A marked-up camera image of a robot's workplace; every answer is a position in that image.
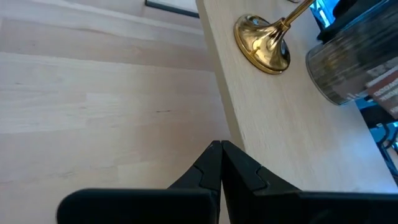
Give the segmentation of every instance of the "wooden floor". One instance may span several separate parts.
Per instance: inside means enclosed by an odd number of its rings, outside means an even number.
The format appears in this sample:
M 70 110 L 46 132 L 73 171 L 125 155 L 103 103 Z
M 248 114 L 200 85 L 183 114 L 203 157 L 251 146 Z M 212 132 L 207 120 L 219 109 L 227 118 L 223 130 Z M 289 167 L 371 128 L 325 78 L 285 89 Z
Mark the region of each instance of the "wooden floor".
M 229 131 L 200 21 L 144 0 L 0 0 L 0 223 L 164 188 Z

